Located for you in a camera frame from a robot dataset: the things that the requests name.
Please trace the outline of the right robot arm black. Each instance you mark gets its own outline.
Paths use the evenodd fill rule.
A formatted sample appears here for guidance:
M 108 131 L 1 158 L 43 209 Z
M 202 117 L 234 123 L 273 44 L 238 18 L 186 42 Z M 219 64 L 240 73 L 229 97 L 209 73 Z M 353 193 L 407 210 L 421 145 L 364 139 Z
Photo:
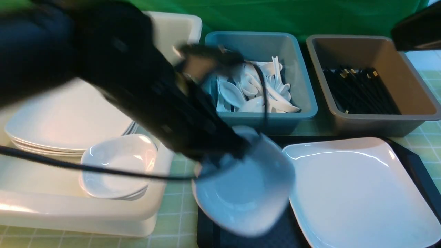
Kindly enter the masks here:
M 395 49 L 401 52 L 441 49 L 441 2 L 402 19 L 391 30 Z

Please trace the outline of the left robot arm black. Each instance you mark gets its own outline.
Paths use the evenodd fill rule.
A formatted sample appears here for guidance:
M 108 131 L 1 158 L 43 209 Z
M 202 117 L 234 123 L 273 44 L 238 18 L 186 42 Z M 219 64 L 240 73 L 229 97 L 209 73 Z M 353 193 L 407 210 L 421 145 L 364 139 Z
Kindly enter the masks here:
M 154 45 L 153 21 L 123 1 L 66 8 L 40 0 L 1 13 L 1 107 L 80 78 L 172 151 L 241 158 L 249 142 Z

